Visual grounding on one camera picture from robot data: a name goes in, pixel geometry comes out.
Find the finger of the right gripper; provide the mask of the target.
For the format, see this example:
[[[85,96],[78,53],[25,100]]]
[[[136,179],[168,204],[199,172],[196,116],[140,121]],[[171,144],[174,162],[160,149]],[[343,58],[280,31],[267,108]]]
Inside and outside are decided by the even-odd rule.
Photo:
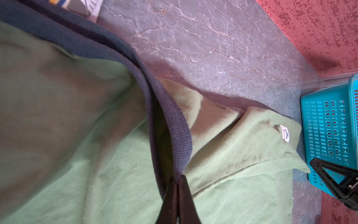
[[[318,177],[331,194],[352,211],[358,210],[358,171],[314,158],[310,161]]]

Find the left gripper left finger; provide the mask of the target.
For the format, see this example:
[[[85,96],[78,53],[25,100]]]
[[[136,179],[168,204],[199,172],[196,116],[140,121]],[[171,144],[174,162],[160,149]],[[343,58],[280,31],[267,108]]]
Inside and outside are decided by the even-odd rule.
[[[178,221],[178,185],[175,178],[170,179],[165,198],[156,224],[176,224]]]

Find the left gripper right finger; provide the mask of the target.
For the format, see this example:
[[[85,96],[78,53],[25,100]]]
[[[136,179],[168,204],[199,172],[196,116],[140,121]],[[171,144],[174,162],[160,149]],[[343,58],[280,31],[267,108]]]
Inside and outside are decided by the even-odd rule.
[[[178,197],[179,223],[201,224],[187,179],[184,175],[182,175],[181,179],[179,180]]]

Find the green tank top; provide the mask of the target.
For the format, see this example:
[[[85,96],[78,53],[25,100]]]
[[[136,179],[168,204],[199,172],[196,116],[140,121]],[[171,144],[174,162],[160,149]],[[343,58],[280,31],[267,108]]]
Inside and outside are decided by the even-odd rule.
[[[187,179],[202,224],[289,224],[301,126],[151,74],[46,1],[1,1],[1,223],[155,224]]]

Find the white tank top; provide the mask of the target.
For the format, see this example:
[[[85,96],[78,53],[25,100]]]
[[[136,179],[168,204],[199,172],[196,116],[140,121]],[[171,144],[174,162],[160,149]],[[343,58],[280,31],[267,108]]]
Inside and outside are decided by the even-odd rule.
[[[96,23],[103,0],[49,0],[49,3],[81,15]]]

